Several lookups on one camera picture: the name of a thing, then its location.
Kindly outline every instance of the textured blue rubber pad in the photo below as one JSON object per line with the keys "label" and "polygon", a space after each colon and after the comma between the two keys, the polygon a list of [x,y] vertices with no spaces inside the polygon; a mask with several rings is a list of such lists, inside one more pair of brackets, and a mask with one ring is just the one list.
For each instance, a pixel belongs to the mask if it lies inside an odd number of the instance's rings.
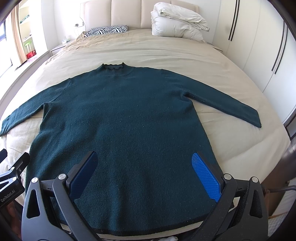
{"label": "textured blue rubber pad", "polygon": [[192,155],[191,161],[192,161],[192,167],[196,172],[198,178],[202,182],[209,197],[211,199],[214,199],[216,202],[218,202],[221,196],[219,182],[217,181],[217,179],[214,177],[214,175],[211,173],[207,165],[204,163],[204,161],[201,159],[201,157],[197,153],[194,153]]}
{"label": "textured blue rubber pad", "polygon": [[7,151],[3,149],[0,151],[0,163],[7,157]]}
{"label": "textured blue rubber pad", "polygon": [[69,185],[69,197],[72,201],[80,198],[97,165],[98,155],[93,152]]}

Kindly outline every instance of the white wardrobe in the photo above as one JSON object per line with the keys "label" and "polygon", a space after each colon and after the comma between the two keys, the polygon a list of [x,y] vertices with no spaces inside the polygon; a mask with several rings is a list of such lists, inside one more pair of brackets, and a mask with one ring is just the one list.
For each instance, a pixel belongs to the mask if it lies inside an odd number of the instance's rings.
{"label": "white wardrobe", "polygon": [[267,0],[221,0],[213,44],[268,98],[283,123],[296,107],[296,41]]}

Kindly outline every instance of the window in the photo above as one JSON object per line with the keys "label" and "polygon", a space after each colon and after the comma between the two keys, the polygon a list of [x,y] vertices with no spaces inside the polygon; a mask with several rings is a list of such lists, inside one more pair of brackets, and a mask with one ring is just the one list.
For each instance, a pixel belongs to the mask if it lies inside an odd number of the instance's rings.
{"label": "window", "polygon": [[6,42],[5,22],[0,25],[0,76],[12,66],[9,47]]}

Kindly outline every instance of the bed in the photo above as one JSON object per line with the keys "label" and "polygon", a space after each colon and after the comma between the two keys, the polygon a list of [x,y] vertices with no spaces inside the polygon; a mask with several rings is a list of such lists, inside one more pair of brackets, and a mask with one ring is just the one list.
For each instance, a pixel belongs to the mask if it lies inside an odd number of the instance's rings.
{"label": "bed", "polygon": [[[124,62],[134,67],[166,69],[212,86],[258,111],[261,129],[193,100],[222,171],[231,173],[236,179],[248,180],[256,176],[262,182],[290,144],[279,117],[255,83],[211,45],[189,39],[152,36],[150,11],[156,2],[133,0],[123,4],[120,0],[93,0],[82,3],[81,17],[86,30],[118,24],[126,24],[130,30],[88,38],[79,36],[29,78],[5,110],[1,122],[40,91],[96,69],[103,63]],[[199,10],[198,6],[181,1],[166,2],[196,12]],[[96,14],[98,7],[103,14]],[[42,117],[43,111],[40,111],[1,137],[0,150],[7,149],[8,157],[1,163],[0,172],[6,171],[20,154],[29,152]],[[17,201],[23,204],[24,197],[23,194]],[[199,225],[195,223],[183,229],[137,238],[165,237]],[[108,234],[101,237],[119,239]]]}

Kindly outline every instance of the metal screw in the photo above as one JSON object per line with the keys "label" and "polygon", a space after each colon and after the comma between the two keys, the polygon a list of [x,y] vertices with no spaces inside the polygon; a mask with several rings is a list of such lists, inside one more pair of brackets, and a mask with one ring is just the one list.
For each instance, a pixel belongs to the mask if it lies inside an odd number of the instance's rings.
{"label": "metal screw", "polygon": [[65,179],[65,178],[66,178],[66,174],[60,174],[60,175],[59,175],[59,179],[60,179],[60,180],[63,180],[63,179]]}
{"label": "metal screw", "polygon": [[226,174],[224,174],[224,178],[225,178],[226,180],[230,180],[230,179],[231,179],[231,175],[228,174],[228,173],[226,173]]}
{"label": "metal screw", "polygon": [[32,178],[32,183],[36,183],[38,181],[37,177]]}
{"label": "metal screw", "polygon": [[252,177],[252,181],[255,182],[255,183],[259,182],[257,177]]}

